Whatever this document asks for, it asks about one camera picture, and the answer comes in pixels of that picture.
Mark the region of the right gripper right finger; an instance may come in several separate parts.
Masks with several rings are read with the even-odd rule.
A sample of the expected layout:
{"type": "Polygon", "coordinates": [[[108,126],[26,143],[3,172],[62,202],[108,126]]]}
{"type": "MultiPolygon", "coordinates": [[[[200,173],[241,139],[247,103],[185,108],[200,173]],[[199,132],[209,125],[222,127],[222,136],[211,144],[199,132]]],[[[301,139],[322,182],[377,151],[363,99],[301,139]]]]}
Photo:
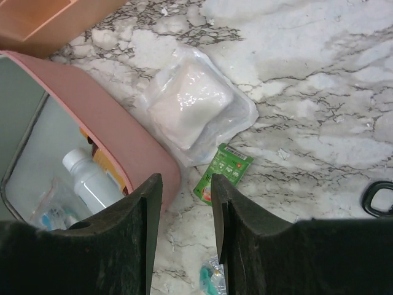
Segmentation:
{"type": "Polygon", "coordinates": [[[219,263],[228,294],[266,294],[264,239],[292,226],[240,193],[229,180],[214,174],[212,210],[219,263]]]}

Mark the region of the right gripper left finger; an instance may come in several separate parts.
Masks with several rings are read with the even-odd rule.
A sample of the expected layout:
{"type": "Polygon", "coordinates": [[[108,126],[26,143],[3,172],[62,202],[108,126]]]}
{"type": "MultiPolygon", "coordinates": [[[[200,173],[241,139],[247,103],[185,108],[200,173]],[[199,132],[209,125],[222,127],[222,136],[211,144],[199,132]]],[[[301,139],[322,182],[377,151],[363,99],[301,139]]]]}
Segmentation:
{"type": "Polygon", "coordinates": [[[149,294],[162,198],[156,173],[117,203],[69,228],[70,294],[149,294]]]}

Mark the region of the white plastic bottle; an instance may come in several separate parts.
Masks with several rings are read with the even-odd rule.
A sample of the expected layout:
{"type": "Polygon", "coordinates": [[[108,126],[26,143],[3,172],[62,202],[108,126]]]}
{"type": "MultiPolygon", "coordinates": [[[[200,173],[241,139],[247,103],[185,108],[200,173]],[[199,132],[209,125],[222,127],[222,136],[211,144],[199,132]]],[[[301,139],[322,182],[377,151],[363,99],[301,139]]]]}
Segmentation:
{"type": "Polygon", "coordinates": [[[116,183],[93,161],[86,150],[77,148],[69,151],[62,163],[74,179],[74,192],[93,214],[123,198],[116,183]]]}

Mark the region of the alcohol wipes bag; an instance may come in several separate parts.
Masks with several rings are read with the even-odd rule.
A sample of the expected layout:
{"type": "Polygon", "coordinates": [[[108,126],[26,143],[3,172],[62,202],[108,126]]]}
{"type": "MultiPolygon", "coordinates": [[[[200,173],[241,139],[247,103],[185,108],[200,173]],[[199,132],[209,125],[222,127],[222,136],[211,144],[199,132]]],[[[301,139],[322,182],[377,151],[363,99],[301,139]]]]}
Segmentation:
{"type": "Polygon", "coordinates": [[[66,230],[80,219],[71,201],[71,190],[53,178],[51,188],[39,197],[39,204],[29,217],[30,224],[44,230],[66,230]]]}

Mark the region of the brown medicine bottle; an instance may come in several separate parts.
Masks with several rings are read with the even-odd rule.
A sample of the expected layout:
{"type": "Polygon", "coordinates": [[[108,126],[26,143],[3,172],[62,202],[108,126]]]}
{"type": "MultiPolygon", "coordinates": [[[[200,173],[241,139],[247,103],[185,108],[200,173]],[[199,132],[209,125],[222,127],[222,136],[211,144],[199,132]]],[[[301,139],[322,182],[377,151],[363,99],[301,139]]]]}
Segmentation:
{"type": "Polygon", "coordinates": [[[88,136],[88,134],[82,129],[79,128],[80,133],[86,138],[87,142],[91,146],[91,156],[93,161],[97,163],[107,174],[113,182],[116,183],[118,188],[122,191],[123,195],[128,195],[128,188],[126,186],[126,182],[114,166],[114,164],[109,160],[104,151],[98,147],[98,145],[88,136]]]}

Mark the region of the small green box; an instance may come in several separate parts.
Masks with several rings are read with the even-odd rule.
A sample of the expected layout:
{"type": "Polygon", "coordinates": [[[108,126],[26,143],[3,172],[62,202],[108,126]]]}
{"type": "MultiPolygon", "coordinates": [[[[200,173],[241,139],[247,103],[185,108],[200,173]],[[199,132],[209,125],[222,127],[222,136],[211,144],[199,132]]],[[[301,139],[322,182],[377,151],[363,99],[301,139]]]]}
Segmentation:
{"type": "Polygon", "coordinates": [[[208,165],[205,173],[195,186],[194,194],[204,203],[211,205],[211,181],[213,174],[224,175],[236,186],[254,158],[237,151],[232,146],[222,143],[208,165]]]}

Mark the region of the black handled scissors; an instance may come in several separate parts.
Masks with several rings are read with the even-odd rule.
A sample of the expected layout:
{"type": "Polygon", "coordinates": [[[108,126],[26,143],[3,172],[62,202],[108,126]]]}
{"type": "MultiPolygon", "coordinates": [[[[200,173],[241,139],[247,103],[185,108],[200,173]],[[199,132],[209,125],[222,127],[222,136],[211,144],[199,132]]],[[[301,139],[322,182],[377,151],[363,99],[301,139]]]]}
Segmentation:
{"type": "Polygon", "coordinates": [[[373,181],[363,190],[360,205],[376,218],[392,218],[392,181],[373,181]]]}

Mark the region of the pink medicine kit case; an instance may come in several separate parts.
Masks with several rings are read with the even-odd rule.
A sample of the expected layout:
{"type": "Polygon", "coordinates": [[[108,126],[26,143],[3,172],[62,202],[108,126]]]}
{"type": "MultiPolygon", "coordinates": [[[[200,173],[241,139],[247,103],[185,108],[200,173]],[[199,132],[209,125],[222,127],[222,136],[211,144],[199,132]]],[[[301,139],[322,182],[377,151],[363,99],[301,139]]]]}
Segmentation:
{"type": "Polygon", "coordinates": [[[1,52],[1,205],[26,221],[71,149],[93,143],[122,179],[128,198],[159,173],[163,190],[147,215],[161,210],[180,186],[176,161],[154,137],[80,68],[18,52],[1,52]]]}

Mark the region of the white gauze pack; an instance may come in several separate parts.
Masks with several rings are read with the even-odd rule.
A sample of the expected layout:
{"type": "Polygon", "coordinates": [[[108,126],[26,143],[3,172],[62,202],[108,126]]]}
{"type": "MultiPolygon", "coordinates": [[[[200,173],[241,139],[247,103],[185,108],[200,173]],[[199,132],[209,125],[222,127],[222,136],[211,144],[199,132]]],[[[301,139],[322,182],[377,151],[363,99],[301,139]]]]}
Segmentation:
{"type": "Polygon", "coordinates": [[[255,103],[209,57],[182,45],[138,100],[147,126],[185,167],[211,161],[217,147],[251,127],[255,103]]]}

